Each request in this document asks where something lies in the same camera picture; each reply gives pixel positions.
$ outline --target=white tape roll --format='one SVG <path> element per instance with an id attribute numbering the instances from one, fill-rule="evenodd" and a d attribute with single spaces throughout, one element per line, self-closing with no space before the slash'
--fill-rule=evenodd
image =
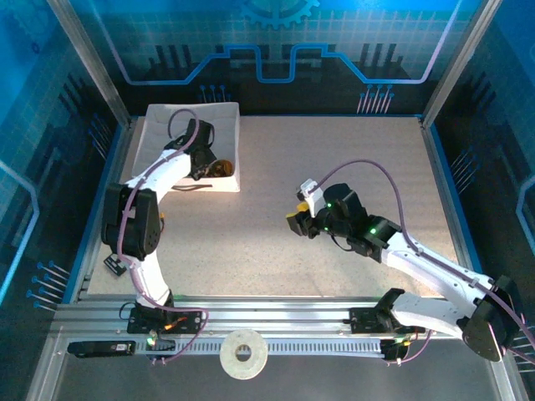
<path id="1" fill-rule="evenodd" d="M 251 356 L 247 361 L 238 359 L 237 352 L 242 346 L 248 346 L 251 349 Z M 266 366 L 268 345 L 254 330 L 236 330 L 223 341 L 219 359 L 229 376 L 239 380 L 248 380 L 257 376 Z"/>

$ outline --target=blue edge trim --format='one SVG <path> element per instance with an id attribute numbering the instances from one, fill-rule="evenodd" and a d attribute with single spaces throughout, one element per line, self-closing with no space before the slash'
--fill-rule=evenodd
<path id="1" fill-rule="evenodd" d="M 405 114 L 405 115 L 399 115 L 399 117 L 420 118 L 421 114 L 413 114 L 413 115 Z M 94 198 L 93 206 L 91 207 L 91 212 L 89 213 L 87 226 L 85 227 L 84 235 L 82 236 L 82 241 L 80 242 L 80 246 L 76 254 L 76 259 L 74 260 L 73 270 L 70 273 L 70 279 L 69 279 L 69 282 L 67 283 L 67 288 L 65 289 L 63 303 L 65 303 L 66 302 L 65 300 L 70 299 L 73 295 L 74 286 L 76 285 L 78 274 L 79 274 L 80 268 L 82 267 L 82 260 L 84 259 L 84 254 L 87 251 L 87 247 L 89 244 L 89 236 L 96 222 L 96 217 L 97 217 L 96 214 L 97 214 L 97 210 L 99 209 L 100 200 L 104 194 L 106 182 L 108 180 L 108 175 L 110 174 L 111 166 L 114 161 L 115 152 L 117 150 L 117 145 L 120 140 L 121 130 L 122 128 L 118 126 L 115 132 L 114 141 L 110 149 L 110 155 L 108 156 L 108 159 L 106 160 L 106 163 L 104 165 L 102 176 L 100 177 L 99 189 L 97 190 L 96 196 Z M 474 241 L 470 234 L 470 230 L 468 228 L 468 222 L 466 221 L 465 213 L 462 210 L 461 199 L 459 198 L 459 195 L 457 194 L 457 191 L 455 189 L 455 184 L 453 182 L 453 177 L 451 176 L 450 167 L 448 166 L 448 163 L 446 160 L 446 154 L 444 153 L 444 149 L 442 148 L 441 139 L 438 136 L 438 131 L 436 130 L 436 127 L 434 124 L 431 126 L 431 135 L 433 137 L 433 140 L 435 141 L 435 146 L 436 146 L 436 150 L 437 150 L 438 157 L 439 157 L 438 161 L 441 163 L 442 169 L 444 170 L 444 176 L 446 177 L 448 190 L 450 191 L 451 198 L 453 200 L 453 207 L 459 219 L 459 223 L 461 224 L 462 235 L 464 236 L 464 239 L 465 239 L 465 243 L 466 243 L 466 247 L 468 250 L 468 254 L 470 255 L 472 267 L 475 272 L 481 273 L 482 265 L 479 261 L 479 256 L 477 255 L 477 252 L 476 252 L 476 246 L 474 244 Z"/>
<path id="2" fill-rule="evenodd" d="M 99 188 L 96 195 L 94 196 L 93 205 L 91 206 L 91 212 L 87 219 L 87 224 L 85 226 L 84 234 L 82 235 L 82 241 L 80 241 L 80 246 L 78 252 L 76 253 L 76 258 L 74 259 L 73 269 L 70 272 L 69 281 L 67 282 L 67 287 L 65 288 L 64 298 L 62 303 L 69 303 L 69 300 L 76 286 L 76 281 L 78 279 L 78 274 L 82 268 L 82 260 L 84 259 L 85 252 L 87 251 L 89 245 L 89 237 L 91 236 L 91 231 L 93 230 L 94 224 L 97 221 L 97 211 L 99 209 L 100 201 L 104 196 L 104 191 L 106 189 L 106 183 L 108 181 L 108 176 L 110 175 L 111 166 L 114 163 L 115 153 L 120 141 L 122 127 L 117 124 L 117 129 L 115 130 L 114 140 L 111 143 L 110 153 L 102 169 L 102 176 L 100 177 Z"/>
<path id="3" fill-rule="evenodd" d="M 438 131 L 436 130 L 434 123 L 431 125 L 431 135 L 433 137 L 433 141 L 435 142 L 439 162 L 441 163 L 442 169 L 444 170 L 444 176 L 446 177 L 448 190 L 451 193 L 451 199 L 453 200 L 453 208 L 455 209 L 455 213 L 457 214 L 457 218 L 459 219 L 459 224 L 461 225 L 461 231 L 462 235 L 464 236 L 468 255 L 470 256 L 471 266 L 474 269 L 474 272 L 483 273 L 482 264 L 476 252 L 476 245 L 474 244 L 474 240 L 471 237 L 470 229 L 468 228 L 468 222 L 466 221 L 465 212 L 462 210 L 461 198 L 459 197 L 459 194 L 457 194 L 455 183 L 453 181 L 453 177 L 451 176 L 450 166 L 448 165 L 446 159 L 446 153 L 444 153 L 441 138 L 438 136 Z"/>

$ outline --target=enclosure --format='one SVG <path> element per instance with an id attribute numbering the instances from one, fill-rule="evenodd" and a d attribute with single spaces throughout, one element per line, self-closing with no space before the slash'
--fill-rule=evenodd
<path id="1" fill-rule="evenodd" d="M 285 219 L 306 179 L 374 160 L 399 187 L 410 234 L 467 270 L 512 278 L 531 322 L 531 1 L 0 4 L 2 399 L 533 397 L 531 364 L 510 353 L 490 363 L 446 335 L 401 368 L 340 356 L 355 338 L 382 338 L 352 336 L 351 307 L 391 288 L 438 294 L 328 236 L 295 236 Z M 104 264 L 100 234 L 107 185 L 137 176 L 167 141 L 160 104 L 206 113 L 234 173 L 213 191 L 179 182 L 159 204 L 158 261 L 175 305 L 206 307 L 211 320 L 190 355 L 152 367 L 158 350 L 120 315 L 135 289 Z M 329 181 L 339 182 L 370 214 L 399 221 L 380 170 L 348 166 Z M 261 333 L 270 353 L 246 382 L 217 356 L 239 328 Z M 139 355 L 67 352 L 117 338 Z M 527 345 L 519 334 L 512 348 Z"/>

